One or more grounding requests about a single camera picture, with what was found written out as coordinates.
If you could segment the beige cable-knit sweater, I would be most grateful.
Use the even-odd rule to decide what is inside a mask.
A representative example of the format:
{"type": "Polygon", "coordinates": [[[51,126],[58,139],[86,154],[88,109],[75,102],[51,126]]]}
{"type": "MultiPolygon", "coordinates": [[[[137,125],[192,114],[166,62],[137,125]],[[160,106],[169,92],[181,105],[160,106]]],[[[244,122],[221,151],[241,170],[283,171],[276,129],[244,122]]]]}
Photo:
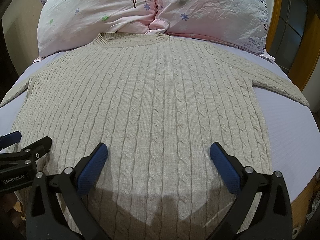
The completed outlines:
{"type": "Polygon", "coordinates": [[[290,81],[213,43],[103,33],[14,85],[1,105],[26,95],[12,129],[18,148],[51,137],[39,162],[47,174],[106,144],[86,203],[114,239],[204,239],[233,202],[212,143],[272,172],[255,86],[308,105],[290,81]]]}

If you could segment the floral pink pillow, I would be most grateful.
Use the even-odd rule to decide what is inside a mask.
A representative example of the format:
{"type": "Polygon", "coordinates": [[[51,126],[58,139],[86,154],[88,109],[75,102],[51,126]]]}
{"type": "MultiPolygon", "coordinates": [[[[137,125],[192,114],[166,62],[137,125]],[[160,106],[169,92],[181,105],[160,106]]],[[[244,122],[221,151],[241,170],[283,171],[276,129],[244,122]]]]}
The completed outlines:
{"type": "Polygon", "coordinates": [[[156,0],[40,0],[39,57],[90,43],[99,33],[146,34],[156,0]]]}
{"type": "Polygon", "coordinates": [[[266,0],[157,0],[149,34],[214,41],[269,57],[266,0]]]}

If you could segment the wooden bed frame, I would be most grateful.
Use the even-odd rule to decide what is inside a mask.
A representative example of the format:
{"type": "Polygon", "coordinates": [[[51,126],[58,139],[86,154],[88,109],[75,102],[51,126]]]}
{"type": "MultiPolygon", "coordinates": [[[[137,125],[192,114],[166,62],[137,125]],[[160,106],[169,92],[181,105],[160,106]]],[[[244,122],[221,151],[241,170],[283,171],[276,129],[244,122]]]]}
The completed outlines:
{"type": "Polygon", "coordinates": [[[319,63],[319,16],[314,0],[274,0],[266,49],[304,90],[319,63]]]}

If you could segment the right floral pink pillow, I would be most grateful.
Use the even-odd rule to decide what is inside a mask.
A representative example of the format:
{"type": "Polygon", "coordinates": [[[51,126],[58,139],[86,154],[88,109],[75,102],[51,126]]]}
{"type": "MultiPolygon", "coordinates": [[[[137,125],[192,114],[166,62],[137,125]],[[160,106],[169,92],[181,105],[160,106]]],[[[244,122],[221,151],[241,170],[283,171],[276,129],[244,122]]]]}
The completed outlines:
{"type": "Polygon", "coordinates": [[[266,0],[157,0],[149,34],[214,41],[269,57],[266,0]]]}

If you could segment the left floral pink pillow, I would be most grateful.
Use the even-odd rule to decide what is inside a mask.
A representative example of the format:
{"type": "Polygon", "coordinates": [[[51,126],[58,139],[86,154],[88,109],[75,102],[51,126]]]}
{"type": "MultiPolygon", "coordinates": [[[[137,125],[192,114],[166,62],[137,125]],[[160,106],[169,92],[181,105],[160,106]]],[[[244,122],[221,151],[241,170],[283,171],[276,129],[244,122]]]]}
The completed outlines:
{"type": "Polygon", "coordinates": [[[39,57],[90,43],[99,33],[146,34],[156,0],[40,0],[39,57]]]}

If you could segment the lavender bed sheet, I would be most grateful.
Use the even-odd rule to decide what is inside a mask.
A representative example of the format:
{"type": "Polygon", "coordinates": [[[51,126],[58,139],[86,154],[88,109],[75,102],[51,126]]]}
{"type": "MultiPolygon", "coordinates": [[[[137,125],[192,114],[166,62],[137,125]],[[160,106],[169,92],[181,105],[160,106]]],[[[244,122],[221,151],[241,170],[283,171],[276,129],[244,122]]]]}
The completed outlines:
{"type": "MultiPolygon", "coordinates": [[[[274,61],[238,48],[214,44],[292,83],[274,61]]],[[[31,64],[14,86],[64,54],[65,52],[59,52],[31,64]]],[[[263,88],[254,87],[254,91],[268,128],[272,168],[284,175],[290,199],[293,201],[305,189],[319,168],[319,129],[309,107],[263,88]]],[[[1,135],[10,133],[25,97],[26,92],[23,92],[1,107],[1,135]]]]}

